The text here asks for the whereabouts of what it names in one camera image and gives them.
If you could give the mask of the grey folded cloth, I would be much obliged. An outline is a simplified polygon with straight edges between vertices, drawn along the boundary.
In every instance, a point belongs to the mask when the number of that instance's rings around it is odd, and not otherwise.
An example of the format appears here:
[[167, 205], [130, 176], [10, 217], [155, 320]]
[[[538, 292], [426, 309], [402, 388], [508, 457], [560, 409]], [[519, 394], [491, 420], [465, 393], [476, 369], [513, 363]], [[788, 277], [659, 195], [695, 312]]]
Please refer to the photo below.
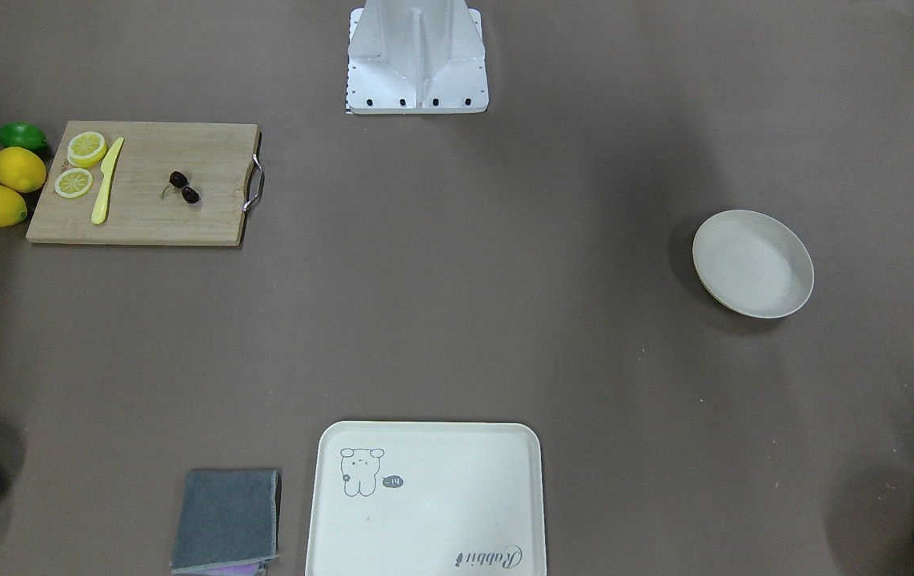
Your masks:
[[185, 477], [173, 575], [264, 575], [277, 558], [275, 468], [194, 468]]

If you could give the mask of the green lime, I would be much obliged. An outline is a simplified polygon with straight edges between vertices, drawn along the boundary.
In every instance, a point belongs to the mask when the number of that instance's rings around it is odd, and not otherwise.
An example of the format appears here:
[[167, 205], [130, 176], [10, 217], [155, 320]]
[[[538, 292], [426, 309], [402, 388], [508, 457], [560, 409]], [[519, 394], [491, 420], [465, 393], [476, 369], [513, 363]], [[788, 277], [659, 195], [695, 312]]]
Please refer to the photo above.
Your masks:
[[10, 122], [0, 126], [0, 146], [21, 147], [33, 153], [50, 147], [44, 131], [26, 122]]

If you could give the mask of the dark red cherry pair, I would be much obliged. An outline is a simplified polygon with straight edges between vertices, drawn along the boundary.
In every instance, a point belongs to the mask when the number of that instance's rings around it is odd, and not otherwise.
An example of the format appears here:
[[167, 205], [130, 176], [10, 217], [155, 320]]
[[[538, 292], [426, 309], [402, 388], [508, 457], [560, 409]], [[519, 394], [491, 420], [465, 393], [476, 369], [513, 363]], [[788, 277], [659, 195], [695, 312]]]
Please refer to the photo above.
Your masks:
[[179, 194], [187, 204], [194, 205], [200, 202], [201, 194], [190, 185], [189, 178], [180, 171], [172, 171], [168, 178], [168, 183], [162, 190], [160, 198]]

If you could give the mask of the lemon slice lower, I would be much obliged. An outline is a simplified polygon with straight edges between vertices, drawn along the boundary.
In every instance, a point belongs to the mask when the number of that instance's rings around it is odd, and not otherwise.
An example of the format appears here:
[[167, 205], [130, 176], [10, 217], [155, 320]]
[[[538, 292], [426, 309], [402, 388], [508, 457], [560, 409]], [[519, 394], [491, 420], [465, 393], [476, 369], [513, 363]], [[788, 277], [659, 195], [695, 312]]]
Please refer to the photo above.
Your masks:
[[63, 171], [52, 182], [52, 190], [63, 199], [83, 197], [94, 186], [94, 175], [88, 169], [73, 167]]

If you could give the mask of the bamboo cutting board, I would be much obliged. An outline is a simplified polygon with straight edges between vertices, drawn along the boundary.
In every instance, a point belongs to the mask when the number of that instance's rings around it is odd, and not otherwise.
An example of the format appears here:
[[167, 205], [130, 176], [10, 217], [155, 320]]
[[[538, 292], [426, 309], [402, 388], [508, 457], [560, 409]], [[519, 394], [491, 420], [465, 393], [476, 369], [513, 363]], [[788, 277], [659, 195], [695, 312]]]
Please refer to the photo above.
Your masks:
[[[54, 148], [50, 182], [66, 169], [66, 146], [76, 134], [98, 131], [109, 145], [123, 136], [108, 219], [90, 220], [101, 186], [101, 169], [91, 169], [94, 187], [83, 197], [63, 199], [44, 186], [26, 239], [32, 243], [237, 246], [250, 209], [262, 197], [263, 172], [256, 161], [262, 132], [255, 124], [116, 122], [70, 120]], [[160, 198], [172, 171], [189, 178], [201, 194], [187, 204], [179, 194]]]

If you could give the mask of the lemon slice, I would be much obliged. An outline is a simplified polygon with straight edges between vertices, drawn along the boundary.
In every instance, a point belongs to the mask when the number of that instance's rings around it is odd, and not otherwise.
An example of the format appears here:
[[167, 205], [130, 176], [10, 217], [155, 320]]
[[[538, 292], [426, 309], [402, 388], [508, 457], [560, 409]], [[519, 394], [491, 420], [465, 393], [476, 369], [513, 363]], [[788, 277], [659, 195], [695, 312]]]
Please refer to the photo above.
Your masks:
[[66, 146], [66, 160], [76, 168], [89, 169], [101, 162], [108, 152], [108, 142], [98, 131], [76, 134]]
[[73, 167], [63, 171], [52, 182], [52, 190], [63, 199], [83, 197], [94, 186], [94, 175], [88, 169]]

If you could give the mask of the yellow lemon upper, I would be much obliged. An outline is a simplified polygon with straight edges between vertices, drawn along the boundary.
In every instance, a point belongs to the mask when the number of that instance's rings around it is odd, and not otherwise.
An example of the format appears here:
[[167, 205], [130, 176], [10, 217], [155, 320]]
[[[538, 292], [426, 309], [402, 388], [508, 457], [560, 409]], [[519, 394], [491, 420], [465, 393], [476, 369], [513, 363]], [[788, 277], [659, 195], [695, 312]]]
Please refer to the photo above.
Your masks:
[[40, 190], [47, 175], [44, 161], [31, 150], [18, 146], [0, 150], [0, 185], [28, 194]]

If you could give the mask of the cream rectangular rabbit tray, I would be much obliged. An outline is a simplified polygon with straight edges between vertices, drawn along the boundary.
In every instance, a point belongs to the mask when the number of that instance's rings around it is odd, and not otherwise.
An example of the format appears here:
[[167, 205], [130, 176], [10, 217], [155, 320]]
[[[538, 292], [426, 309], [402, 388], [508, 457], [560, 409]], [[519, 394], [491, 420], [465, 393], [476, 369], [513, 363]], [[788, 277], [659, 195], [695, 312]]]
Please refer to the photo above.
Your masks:
[[545, 575], [542, 451], [520, 423], [336, 422], [307, 575]]

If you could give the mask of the cream round plate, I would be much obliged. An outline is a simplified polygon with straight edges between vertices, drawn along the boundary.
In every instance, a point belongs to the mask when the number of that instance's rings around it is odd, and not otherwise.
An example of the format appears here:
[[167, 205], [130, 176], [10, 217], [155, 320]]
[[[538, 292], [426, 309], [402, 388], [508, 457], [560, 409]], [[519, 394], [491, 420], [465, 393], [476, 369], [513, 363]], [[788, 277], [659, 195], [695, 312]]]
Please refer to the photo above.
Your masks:
[[812, 296], [815, 269], [804, 242], [778, 219], [725, 210], [692, 238], [692, 265], [703, 288], [729, 310], [785, 318]]

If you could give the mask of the yellow plastic knife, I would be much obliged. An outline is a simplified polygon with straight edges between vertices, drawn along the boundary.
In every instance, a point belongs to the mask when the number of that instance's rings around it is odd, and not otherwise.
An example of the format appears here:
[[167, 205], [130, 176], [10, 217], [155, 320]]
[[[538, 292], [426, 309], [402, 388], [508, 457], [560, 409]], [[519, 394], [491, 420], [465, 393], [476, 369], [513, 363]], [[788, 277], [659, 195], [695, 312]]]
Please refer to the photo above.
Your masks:
[[124, 145], [125, 139], [123, 136], [116, 138], [112, 143], [112, 146], [106, 151], [105, 157], [101, 161], [101, 175], [102, 181], [101, 186], [98, 189], [98, 196], [96, 196], [94, 202], [94, 209], [92, 209], [90, 220], [94, 225], [102, 225], [108, 219], [108, 211], [110, 206], [110, 193], [112, 193], [112, 185], [114, 178], [114, 168], [116, 168], [119, 155]]

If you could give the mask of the lemon slice upper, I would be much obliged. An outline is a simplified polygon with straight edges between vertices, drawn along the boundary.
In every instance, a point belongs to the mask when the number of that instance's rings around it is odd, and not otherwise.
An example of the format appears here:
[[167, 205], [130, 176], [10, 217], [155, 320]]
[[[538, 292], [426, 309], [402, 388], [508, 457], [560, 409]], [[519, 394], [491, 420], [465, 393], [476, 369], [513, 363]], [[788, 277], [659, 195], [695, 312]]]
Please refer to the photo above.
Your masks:
[[66, 146], [66, 160], [76, 168], [89, 169], [101, 162], [108, 152], [108, 142], [98, 131], [76, 134]]

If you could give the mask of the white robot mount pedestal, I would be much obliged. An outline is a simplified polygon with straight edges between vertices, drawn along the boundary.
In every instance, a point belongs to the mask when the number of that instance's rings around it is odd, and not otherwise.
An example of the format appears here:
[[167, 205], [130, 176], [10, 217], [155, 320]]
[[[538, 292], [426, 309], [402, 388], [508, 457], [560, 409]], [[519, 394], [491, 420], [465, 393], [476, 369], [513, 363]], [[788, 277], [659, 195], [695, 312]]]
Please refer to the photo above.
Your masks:
[[367, 1], [348, 22], [347, 113], [489, 108], [483, 19], [466, 2]]

